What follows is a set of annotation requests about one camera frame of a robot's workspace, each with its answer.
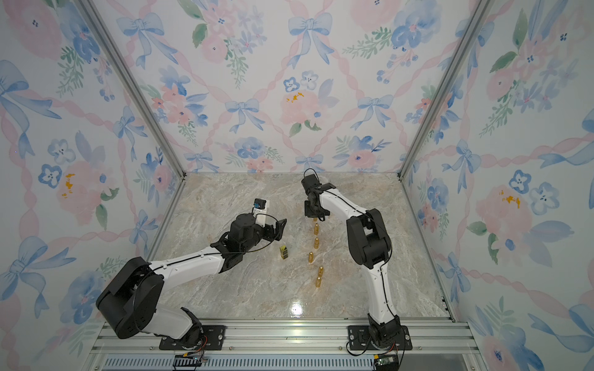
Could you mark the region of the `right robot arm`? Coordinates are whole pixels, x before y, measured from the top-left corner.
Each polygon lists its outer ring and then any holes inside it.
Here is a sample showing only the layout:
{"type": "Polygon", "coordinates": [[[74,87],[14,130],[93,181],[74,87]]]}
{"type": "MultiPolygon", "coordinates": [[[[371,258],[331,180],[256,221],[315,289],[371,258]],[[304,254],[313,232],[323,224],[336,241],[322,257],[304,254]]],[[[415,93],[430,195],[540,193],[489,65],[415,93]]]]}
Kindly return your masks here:
{"type": "Polygon", "coordinates": [[[402,324],[388,284],[392,242],[381,212],[350,201],[335,185],[321,183],[315,173],[305,174],[301,184],[307,197],[306,217],[324,221],[328,216],[335,216],[345,222],[348,250],[360,266],[368,290],[371,340],[380,349],[393,346],[402,334],[402,324]]]}

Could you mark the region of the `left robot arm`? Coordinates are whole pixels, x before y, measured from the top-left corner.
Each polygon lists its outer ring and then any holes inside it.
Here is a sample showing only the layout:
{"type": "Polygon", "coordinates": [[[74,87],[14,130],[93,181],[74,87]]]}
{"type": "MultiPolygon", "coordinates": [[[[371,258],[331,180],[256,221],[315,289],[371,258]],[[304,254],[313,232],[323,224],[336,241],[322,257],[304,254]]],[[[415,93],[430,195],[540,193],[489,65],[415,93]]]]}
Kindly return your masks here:
{"type": "Polygon", "coordinates": [[[165,261],[133,258],[98,296],[97,309],[120,339],[143,332],[171,339],[185,349],[201,346],[206,333],[199,318],[185,307],[173,310],[160,305],[162,293],[231,270],[262,241],[280,241],[286,224],[266,213],[242,213],[229,231],[198,252],[165,261]]]}

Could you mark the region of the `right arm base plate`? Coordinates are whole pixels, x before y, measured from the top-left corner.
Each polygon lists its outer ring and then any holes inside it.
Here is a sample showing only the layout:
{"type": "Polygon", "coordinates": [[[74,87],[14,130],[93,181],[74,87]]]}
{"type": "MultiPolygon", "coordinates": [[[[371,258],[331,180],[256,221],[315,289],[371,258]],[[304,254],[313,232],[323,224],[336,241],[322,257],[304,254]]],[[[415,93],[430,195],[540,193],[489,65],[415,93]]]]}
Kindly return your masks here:
{"type": "Polygon", "coordinates": [[[373,341],[368,331],[368,326],[348,326],[347,327],[347,338],[349,349],[351,351],[363,351],[365,349],[368,352],[371,351],[387,351],[393,346],[393,350],[398,349],[399,351],[411,351],[413,345],[411,342],[411,336],[406,326],[402,326],[400,332],[390,341],[383,341],[382,344],[378,345],[373,341]]]}

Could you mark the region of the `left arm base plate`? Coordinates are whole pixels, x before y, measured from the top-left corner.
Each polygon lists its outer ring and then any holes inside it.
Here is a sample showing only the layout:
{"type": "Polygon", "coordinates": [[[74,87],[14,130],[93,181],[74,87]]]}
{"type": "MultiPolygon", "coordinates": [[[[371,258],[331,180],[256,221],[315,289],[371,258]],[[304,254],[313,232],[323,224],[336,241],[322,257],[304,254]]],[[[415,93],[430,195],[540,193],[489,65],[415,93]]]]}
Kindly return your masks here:
{"type": "Polygon", "coordinates": [[[198,335],[185,340],[164,337],[159,343],[159,350],[165,351],[221,351],[226,335],[226,326],[202,326],[198,335]]]}

